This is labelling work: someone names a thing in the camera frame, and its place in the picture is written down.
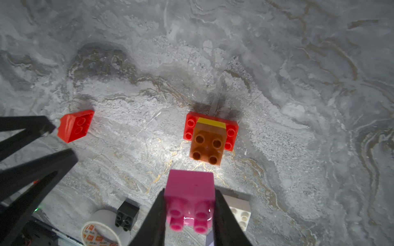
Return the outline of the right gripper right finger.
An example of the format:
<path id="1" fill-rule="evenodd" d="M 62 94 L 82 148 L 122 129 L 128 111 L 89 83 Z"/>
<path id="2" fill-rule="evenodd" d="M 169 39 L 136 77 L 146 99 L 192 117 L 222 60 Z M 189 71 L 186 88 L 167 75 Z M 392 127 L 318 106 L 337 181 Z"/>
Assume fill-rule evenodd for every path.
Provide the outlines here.
<path id="1" fill-rule="evenodd" d="M 218 189 L 215 189 L 213 235 L 216 246 L 252 246 Z"/>

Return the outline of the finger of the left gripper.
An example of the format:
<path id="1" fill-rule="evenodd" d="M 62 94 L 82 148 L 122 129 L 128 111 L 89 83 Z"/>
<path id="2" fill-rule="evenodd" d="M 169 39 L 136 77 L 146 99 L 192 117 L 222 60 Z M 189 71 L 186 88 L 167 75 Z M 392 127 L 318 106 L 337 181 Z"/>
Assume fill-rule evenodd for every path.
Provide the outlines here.
<path id="1" fill-rule="evenodd" d="M 10 246 L 49 192 L 78 163 L 72 149 L 1 172 L 1 201 L 32 185 L 1 212 L 1 245 Z"/>
<path id="2" fill-rule="evenodd" d="M 1 132 L 22 130 L 1 141 L 1 161 L 55 128 L 45 116 L 1 117 Z"/>

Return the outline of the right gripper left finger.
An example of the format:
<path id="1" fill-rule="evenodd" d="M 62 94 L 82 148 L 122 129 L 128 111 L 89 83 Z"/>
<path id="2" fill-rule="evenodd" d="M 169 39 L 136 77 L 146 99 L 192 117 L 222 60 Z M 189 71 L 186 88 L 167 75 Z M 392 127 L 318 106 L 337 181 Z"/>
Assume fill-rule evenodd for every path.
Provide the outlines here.
<path id="1" fill-rule="evenodd" d="M 129 246 L 164 246 L 166 228 L 166 202 L 163 189 L 157 196 L 141 228 Z"/>

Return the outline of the small red lego brick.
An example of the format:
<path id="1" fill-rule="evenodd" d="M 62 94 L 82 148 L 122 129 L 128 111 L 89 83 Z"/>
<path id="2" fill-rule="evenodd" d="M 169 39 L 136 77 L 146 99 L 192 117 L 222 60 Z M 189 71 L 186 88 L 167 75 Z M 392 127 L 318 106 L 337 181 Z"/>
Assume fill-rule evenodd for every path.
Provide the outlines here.
<path id="1" fill-rule="evenodd" d="M 66 143 L 87 135 L 94 116 L 93 110 L 71 113 L 60 119 L 57 136 Z"/>

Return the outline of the pink 2x2 lego brick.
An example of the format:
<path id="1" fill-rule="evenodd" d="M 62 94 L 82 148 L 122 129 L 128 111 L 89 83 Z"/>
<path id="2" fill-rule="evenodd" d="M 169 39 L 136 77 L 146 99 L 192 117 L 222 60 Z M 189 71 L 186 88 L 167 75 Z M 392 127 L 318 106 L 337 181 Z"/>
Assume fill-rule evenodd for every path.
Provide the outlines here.
<path id="1" fill-rule="evenodd" d="M 211 172 L 170 170 L 164 198 L 173 231 L 190 226 L 196 233 L 206 234 L 212 227 L 215 188 Z"/>

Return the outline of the orange 2x2 lego brick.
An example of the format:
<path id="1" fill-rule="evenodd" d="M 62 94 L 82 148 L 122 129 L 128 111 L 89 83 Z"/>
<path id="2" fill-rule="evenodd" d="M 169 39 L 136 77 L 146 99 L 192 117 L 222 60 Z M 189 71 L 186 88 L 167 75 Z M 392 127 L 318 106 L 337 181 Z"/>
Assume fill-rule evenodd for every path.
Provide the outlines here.
<path id="1" fill-rule="evenodd" d="M 219 166 L 226 140 L 227 131 L 224 123 L 209 125 L 197 122 L 191 140 L 189 157 L 195 161 Z"/>

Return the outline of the red 2x4 lego brick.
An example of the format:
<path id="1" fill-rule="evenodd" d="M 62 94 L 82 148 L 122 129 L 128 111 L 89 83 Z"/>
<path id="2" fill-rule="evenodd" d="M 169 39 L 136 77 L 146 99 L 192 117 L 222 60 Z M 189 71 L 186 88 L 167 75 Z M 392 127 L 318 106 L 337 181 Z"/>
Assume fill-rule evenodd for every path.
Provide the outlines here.
<path id="1" fill-rule="evenodd" d="M 186 122 L 185 122 L 185 129 L 184 129 L 184 133 L 183 133 L 183 138 L 187 141 L 192 140 L 194 129 L 195 129 L 196 124 L 200 118 L 204 118 L 204 119 L 207 119 L 210 121 L 224 123 L 226 125 L 226 132 L 227 132 L 227 140 L 225 143 L 225 150 L 233 151 L 234 145 L 236 142 L 236 138 L 237 138 L 237 134 L 238 134 L 238 130 L 239 130 L 239 126 L 236 121 L 225 120 L 222 118 L 199 114 L 196 112 L 189 112 L 186 115 Z"/>

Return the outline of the yellow 2x2 lego brick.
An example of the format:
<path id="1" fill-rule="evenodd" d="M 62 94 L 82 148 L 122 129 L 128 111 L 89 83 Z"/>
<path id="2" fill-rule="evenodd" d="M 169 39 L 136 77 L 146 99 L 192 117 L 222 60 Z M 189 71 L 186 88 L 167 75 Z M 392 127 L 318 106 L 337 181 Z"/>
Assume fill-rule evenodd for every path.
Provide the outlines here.
<path id="1" fill-rule="evenodd" d="M 223 123 L 223 122 L 220 122 L 220 121 L 210 120 L 208 118 L 200 117 L 198 119 L 197 123 L 210 125 L 210 126 L 214 126 L 214 127 L 218 127 L 218 128 L 222 128 L 222 129 L 226 129 L 226 123 Z"/>

